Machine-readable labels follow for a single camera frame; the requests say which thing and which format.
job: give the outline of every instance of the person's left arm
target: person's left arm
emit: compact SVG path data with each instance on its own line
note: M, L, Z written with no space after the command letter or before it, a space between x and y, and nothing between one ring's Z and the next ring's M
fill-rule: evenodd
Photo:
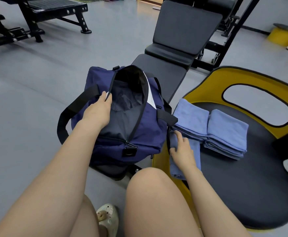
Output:
M96 138L109 123L112 95L86 109L54 159L0 222L0 236L69 236L83 200Z

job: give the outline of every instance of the gray wall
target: gray wall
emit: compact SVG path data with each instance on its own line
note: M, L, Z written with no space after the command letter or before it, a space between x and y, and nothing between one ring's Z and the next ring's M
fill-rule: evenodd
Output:
M242 15L250 1L243 1L237 15ZM263 31L271 31L273 23L288 25L288 0L260 0L244 25Z

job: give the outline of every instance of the rolled towel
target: rolled towel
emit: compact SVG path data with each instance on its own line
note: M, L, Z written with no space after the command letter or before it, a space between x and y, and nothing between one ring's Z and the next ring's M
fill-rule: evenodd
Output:
M178 122L172 127L180 131L183 136L198 141L207 139L207 121L209 111L201 109L185 99L180 99L174 111Z
M178 139L177 139L176 134L173 131L169 133L169 140L170 140L170 148L176 148L177 150ZM190 144L191 149L193 150L194 159L195 159L195 163L197 164L197 168L201 170L200 142L193 140L193 139L189 139L189 144ZM169 158L169 162L170 162L170 175L176 179L186 180L185 176L183 175L183 172L175 164L171 155Z
M219 110L213 110L207 127L208 139L204 147L233 159L240 159L247 151L248 124Z

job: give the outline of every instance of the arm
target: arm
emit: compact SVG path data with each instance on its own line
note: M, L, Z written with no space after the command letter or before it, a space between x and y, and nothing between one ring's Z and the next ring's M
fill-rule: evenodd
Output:
M223 203L202 172L196 167L193 150L187 138L178 138L178 148L170 149L176 165L184 173L197 210L202 232L206 237L250 237L246 228Z
M86 109L54 159L0 222L0 236L69 236L83 200L87 170L100 130L109 123L112 96Z

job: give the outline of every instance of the folded towel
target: folded towel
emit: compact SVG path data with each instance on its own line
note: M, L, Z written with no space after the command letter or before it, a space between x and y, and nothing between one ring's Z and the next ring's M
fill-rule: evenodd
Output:
M248 124L219 110L213 110L207 128L204 147L233 159L240 159L247 151Z
M176 134L173 131L169 133L169 140L170 140L170 148L174 147L177 150L178 139L177 139ZM194 159L195 159L195 163L197 164L197 168L201 170L200 142L193 140L193 139L189 139L189 144L190 144L191 149L193 150ZM183 175L182 171L178 168L178 166L175 164L171 155L169 158L169 162L170 162L170 175L176 179L186 180L185 176Z
M178 122L172 127L180 131L183 136L198 141L207 139L207 121L209 111L201 109L185 99L180 99L174 111Z

